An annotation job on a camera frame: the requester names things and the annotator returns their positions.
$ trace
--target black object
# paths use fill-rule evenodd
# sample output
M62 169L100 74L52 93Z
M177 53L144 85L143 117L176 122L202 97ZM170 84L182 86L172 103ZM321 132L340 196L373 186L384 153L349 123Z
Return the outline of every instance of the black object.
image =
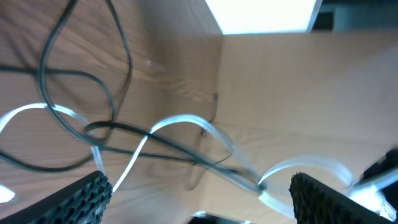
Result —
M369 167L363 174L357 184L363 184L383 173L396 169L398 167L398 149L391 149L383 158ZM386 200L395 210L398 211L398 182L381 190Z
M294 175L289 190L298 224L392 223L307 174Z
M2 220L0 224L69 224L101 222L111 200L108 178L95 171L47 198Z

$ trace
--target white cable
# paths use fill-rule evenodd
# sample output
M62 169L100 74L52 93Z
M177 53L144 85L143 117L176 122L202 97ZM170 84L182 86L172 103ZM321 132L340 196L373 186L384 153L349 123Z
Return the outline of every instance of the white cable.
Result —
M276 172L294 166L310 166L317 167L321 169L325 169L335 176L337 176L347 187L350 187L354 184L354 178L351 171L347 169L340 161L328 157L323 156L297 156L291 159L287 159L282 161L275 166L271 167L261 178L259 184L263 183L270 177L272 174ZM278 189L277 193L286 194L288 192L288 187L284 187L283 189ZM294 219L294 210L293 207L287 205L276 198L272 197L266 190L260 195L259 200L267 205L268 207L274 209L275 211L284 214L287 217Z
M179 114L179 115L174 115L170 116L168 118L160 120L158 123L156 123L151 129L150 133L153 134L155 131L159 130L160 128L163 128L165 126L168 126L170 124L175 124L175 123L181 123L181 122L188 122L188 123L193 123L196 125L199 125L203 129L205 129L207 132L209 132L211 135L213 135L215 138L220 140L225 147L228 148L230 152L234 153L234 156L236 156L237 160L244 164L249 170L251 170L252 173L258 174L257 169L254 167L254 165L249 162L246 157L241 154L240 150L232 143L229 137L216 127L214 127L211 123L209 123L207 120L201 118L200 116L194 115L194 114ZM137 149L135 150L134 154L131 156L131 160L129 161L129 164L123 171L122 175L120 176L119 180L116 182L116 184L113 187L113 192L115 192L122 181L126 178L127 174L131 170L131 167L134 165L136 159L138 158L139 153L142 150L142 147L148 140L148 136L144 136L137 146Z
M372 191L377 192L390 186L391 184L398 181L398 168L389 170L380 176L377 176L371 180L366 180L363 184L357 184L350 188L351 194L358 194L361 191Z
M29 109L44 109L46 107L47 107L46 103L31 103L31 104L28 104L28 105L25 105L25 106L20 106L20 107L18 107L16 109L6 113L5 115L3 115L0 118L0 134L2 133L3 129L6 127L8 122L10 122L10 120L15 115L20 113L21 111L29 110ZM61 105L54 105L53 108L56 111L59 111L61 113L64 113L66 115L71 116L72 118L77 119L83 125L89 124L88 120L85 117L83 117L82 115L72 111L71 109L69 109L67 107L64 107L64 106L61 106ZM94 161L95 161L95 164L97 166L97 169L105 174L105 168L104 168L104 165L102 163L100 150L98 149L97 146L91 146L91 152L93 153L93 157L94 157Z

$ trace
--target wood grain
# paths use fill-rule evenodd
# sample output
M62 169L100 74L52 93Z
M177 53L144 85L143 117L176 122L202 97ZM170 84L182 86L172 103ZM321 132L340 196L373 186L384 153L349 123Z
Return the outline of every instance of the wood grain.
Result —
M41 48L67 1L1 1L0 63L36 67ZM119 121L149 128L176 113L210 118L223 37L205 1L115 0L134 61L133 81ZM118 92L127 72L126 53L104 1L80 1L50 54L49 67L92 73ZM106 97L90 80L54 76L48 80L55 103L90 121L108 119ZM0 114L40 101L30 75L0 73ZM163 134L193 145L199 129L181 124ZM133 150L139 136L114 132L110 145ZM42 166L64 166L90 153L43 110L26 111L0 136L0 146ZM149 144L145 151L171 154ZM107 175L115 183L129 157L103 153ZM36 174L0 162L0 184L17 200L0 205L0 218L54 193L95 170L86 166L62 174ZM186 192L187 166L138 159L114 195L103 223L183 223L198 209L201 186Z
M226 36L216 125L260 172L315 154L340 160L359 177L397 142L397 56L396 31ZM218 142L211 146L215 157L224 155ZM343 192L338 179L308 167L271 180L289 186L296 172ZM202 209L254 223L296 223L211 174Z

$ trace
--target wooden board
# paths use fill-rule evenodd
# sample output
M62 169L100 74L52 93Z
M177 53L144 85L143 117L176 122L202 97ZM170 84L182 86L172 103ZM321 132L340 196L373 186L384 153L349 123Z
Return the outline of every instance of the wooden board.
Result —
M260 172L315 154L339 159L358 178L397 142L397 56L396 31L226 36L216 125ZM225 156L218 142L212 148ZM289 186L296 172L344 192L337 178L308 167L271 180ZM295 223L210 174L202 209L253 223Z
M118 121L150 128L177 113L210 118L223 37L204 0L115 0L134 61L133 80ZM0 63L37 67L40 51L67 1L1 1ZM80 1L50 54L49 67L92 73L116 93L127 72L126 53L104 1ZM55 103L90 121L106 120L106 98L83 78L49 77ZM30 75L0 73L0 114L40 101ZM193 145L199 128L178 124L162 131ZM114 132L110 145L133 150L140 136ZM19 114L0 136L0 147L42 166L65 166L90 153L44 110ZM149 144L145 151L171 153ZM115 183L129 157L103 153ZM62 174L36 174L0 162L0 184L17 200L0 204L0 218L54 193L95 170L93 163ZM104 214L103 223L183 223L198 209L200 187L185 191L187 166L139 158Z

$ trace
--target black cable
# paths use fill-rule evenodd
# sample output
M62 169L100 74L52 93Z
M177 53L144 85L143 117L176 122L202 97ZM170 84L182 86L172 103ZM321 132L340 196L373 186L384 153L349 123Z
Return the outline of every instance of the black cable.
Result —
M111 10L114 20L116 21L117 24L120 25L120 22L117 22L119 19L118 19L117 15L115 15L116 11L112 7L113 6L112 3L109 0L106 0L106 2L108 3L108 7ZM42 94L42 98L43 98L44 102L47 104L47 108L50 111L51 115L55 118L55 120L57 120L61 124L61 126L63 126L70 134L72 134L76 138L78 138L84 142L87 142L91 145L98 145L99 143L101 143L101 141L99 139L85 138L79 131L77 131L74 127L72 127L72 125L70 125L68 123L68 121L66 121L65 118L63 118L63 116L58 111L53 109L54 103L52 102L51 97L49 96L49 91L47 88L47 82L46 82L46 77L45 77L45 74L46 74L45 73L45 65L49 58L50 51L51 51L59 33L61 32L61 30L67 23L68 18L72 14L72 11L76 6L76 3L77 3L77 0L69 0L69 3L67 4L65 10L62 12L62 15L60 16L55 27L52 29L47 41L44 43L43 51L41 53L40 60L39 60L39 69L37 71L37 79L38 79L38 83L39 83L39 90L40 90L40 93ZM125 36L122 35L123 30L121 29L120 26L118 26L118 29L119 29L119 32L121 33L121 37L122 37L124 46L126 48L128 59L130 61L129 62L129 73L126 78L126 81L130 81L131 80L131 66L132 66L130 50L128 49L128 43L127 43ZM130 83L124 84L124 86L123 86L124 91L127 91L129 85L130 85Z
M50 54L50 51L59 35L59 33L61 32L61 30L63 29L63 27L65 26L65 24L67 23L68 18L70 17L70 15L72 14L72 11L74 9L74 7L76 6L77 0L69 0L65 10L63 11L62 15L60 16L59 20L57 21L55 27L52 29L48 39L46 40L44 47L43 47L43 51L42 54L40 56L40 60L39 60L39 68L37 70L31 69L31 68L16 68L16 67L11 67L11 66L0 66L0 70L4 71L4 72L22 72L22 73L34 73L37 72L37 79L38 79L38 83L39 83L39 90L40 93L42 95L42 98L44 99L45 103L47 104L47 109L50 111L50 113L52 114L52 116L61 124L61 126L63 126L70 134L72 134L73 136L75 136L76 138L87 142L88 144L94 145L94 146L98 146L100 150L107 150L107 151L113 151L113 152L118 152L118 153L125 153L125 154L132 154L134 153L134 151L126 151L123 149L117 149L117 148L113 148L113 147L108 147L106 146L106 143L110 137L110 134L112 132L112 130L114 128L120 128L120 129L124 129L124 130L128 130L130 132L134 132L134 133L138 133L141 135L146 135L151 139L154 139L158 142L161 142L165 145L168 145L184 154L186 154L188 157L190 157L191 159L183 159L183 158L178 158L178 157L172 157L172 156L165 156L165 155L158 155L158 154L148 154L148 153L140 153L139 155L142 157L151 157L151 158L159 158L159 159L170 159L170 160L174 160L174 161L180 161L180 162L189 162L192 164L200 164L203 166L207 166L207 167L211 167L214 168L215 170L217 170L218 172L222 173L223 175L226 175L228 178L230 178L231 180L237 182L238 184L240 184L242 187L249 189L250 191L258 191L258 187L257 186L253 186L253 185L249 185L252 184L252 182L247 181L247 179L244 179L242 177L240 177L236 172L236 170L233 169L227 169L225 167L219 166L218 163L222 162L222 161L218 161L218 162L210 162L207 158L201 156L200 154L195 153L195 151L191 150L191 149L187 149L186 147L183 147L179 144L176 144L172 141L169 141L165 138L162 138L158 135L154 135L151 133L148 133L147 131L144 131L140 128L134 127L134 126L129 126L126 124L121 124L121 123L115 123L113 122L119 111L120 108L122 106L122 103L124 101L124 98L126 96L126 93L128 91L128 88L130 86L130 82L132 79L132 60L131 60L131 53L130 53L130 49L129 49L129 45L128 42L126 40L126 37L124 35L123 29L121 27L121 23L120 20L118 18L118 14L111 2L111 0L105 0L109 10L111 11L111 14L114 18L114 21L116 23L116 26L118 27L118 31L120 33L120 36L122 38L123 44L124 44L124 48L126 49L126 53L127 53L127 61L128 61L128 72L127 72L127 76L124 82L123 87L121 88L121 91L119 93L117 93L117 96L120 96L120 102L118 104L118 106L116 107L115 102L113 100L113 96L110 92L110 90L108 89L108 87L98 78L96 78L95 76L89 74L89 73L85 73L85 72L81 72L81 71L76 71L76 70L59 70L59 69L48 69L46 68L46 63ZM111 107L111 120L110 121L98 121L95 123L91 123L89 124L86 128L85 128L85 133L82 134L81 132L77 131L75 128L73 128L64 118L63 116L58 112L55 111L53 109L54 103L51 100L51 97L49 96L48 93L48 89L47 89L47 82L46 82L46 74L70 74L70 75L79 75L79 76L83 76L86 78L90 78L93 81L97 82L100 87L104 90L104 92L106 93L106 96L108 98L108 103ZM90 132L92 129L96 129L96 128L109 128L109 131L106 135L105 138L99 139L99 138L94 138L92 136L87 135L88 132ZM26 163L22 160L19 160L15 157L13 157L12 155L0 150L0 159L3 159L7 162L10 162L11 164L14 164L15 166L19 166L19 167L23 167L25 169L28 170L32 170L32 171L36 171L36 172L63 172L63 171L67 171L67 170L72 170L75 169L77 167L82 166L83 164L87 163L88 161L90 161L92 159L92 155L78 161L75 164L69 165L69 166L65 166L65 167L55 167L55 168L49 168L49 167L40 167L40 166L35 166L29 163Z
M117 128L117 129L122 129L122 130L128 131L130 133L137 133L137 134L141 134L143 136L147 136L150 139L153 139L162 144L170 146L171 149L174 149L178 152L182 152L182 153L190 156L191 158L194 159L194 161L197 164L202 164L204 166L213 168L214 170L223 174L224 177L226 177L227 179L232 180L233 182L238 184L240 187L242 187L250 192L259 193L263 188L263 186L258 186L257 183L254 183L246 178L241 177L238 174L238 172L236 172L235 170L231 170L231 169L228 169L221 165L218 165L217 162L210 161L205 156L195 152L192 149L181 146L180 144L177 144L176 142L173 142L165 137L161 137L157 134L152 134L147 131L144 131L143 129L138 128L133 125L117 123L117 122L112 122L112 121L96 121L96 122L88 124L84 128L84 134L85 134L86 138L91 138L91 136L88 133L90 133L91 131L98 129L98 128Z
M0 71L2 72L11 72L11 73L27 73L31 75L36 75L37 74L37 69L34 68L20 68L20 67L15 67L12 65L0 65ZM62 70L62 69L56 69L56 68L47 68L45 70L46 73L51 74L51 75L75 75L75 76L81 76L85 78L89 78L93 80L94 82L98 83L98 85L104 90L106 97L108 98L108 104L109 107L111 108L111 120L116 119L116 112L117 108L113 100L113 96L111 93L111 90L105 85L104 82L102 82L99 78L95 77L94 75L87 73L87 72L82 72L78 70Z

